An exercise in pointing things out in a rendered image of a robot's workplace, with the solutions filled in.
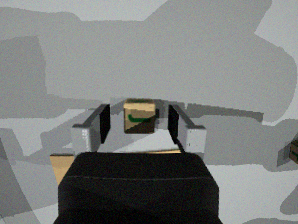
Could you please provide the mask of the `tan flat mat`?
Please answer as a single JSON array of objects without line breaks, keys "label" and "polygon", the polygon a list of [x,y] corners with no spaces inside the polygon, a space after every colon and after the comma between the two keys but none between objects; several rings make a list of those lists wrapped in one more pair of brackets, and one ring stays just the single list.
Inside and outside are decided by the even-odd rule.
[{"label": "tan flat mat", "polygon": [[[146,151],[146,152],[131,152],[131,153],[180,153],[179,149]],[[74,155],[50,155],[51,164],[58,185],[66,174],[67,170],[74,161]]]}]

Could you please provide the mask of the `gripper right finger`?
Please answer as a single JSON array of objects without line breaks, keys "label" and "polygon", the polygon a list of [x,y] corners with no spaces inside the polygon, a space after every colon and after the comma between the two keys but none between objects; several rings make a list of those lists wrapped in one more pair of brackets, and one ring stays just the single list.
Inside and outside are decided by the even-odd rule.
[{"label": "gripper right finger", "polygon": [[181,153],[194,153],[204,160],[207,129],[195,125],[178,105],[169,105],[168,130]]}]

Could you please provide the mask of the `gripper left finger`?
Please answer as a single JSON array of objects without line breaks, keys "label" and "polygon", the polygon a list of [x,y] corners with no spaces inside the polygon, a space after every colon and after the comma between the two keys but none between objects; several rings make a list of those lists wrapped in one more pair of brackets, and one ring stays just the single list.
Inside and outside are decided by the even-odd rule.
[{"label": "gripper left finger", "polygon": [[110,104],[101,104],[83,124],[74,124],[70,128],[74,160],[83,152],[97,152],[110,128]]}]

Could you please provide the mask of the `tan wooden block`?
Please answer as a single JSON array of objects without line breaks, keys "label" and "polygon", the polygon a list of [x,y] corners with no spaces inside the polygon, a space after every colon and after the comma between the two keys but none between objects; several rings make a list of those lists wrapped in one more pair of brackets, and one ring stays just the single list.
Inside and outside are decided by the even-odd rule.
[{"label": "tan wooden block", "polygon": [[153,99],[126,99],[124,103],[124,133],[153,134],[155,103]]},{"label": "tan wooden block", "polygon": [[292,161],[298,164],[298,140],[291,142],[290,157]]}]

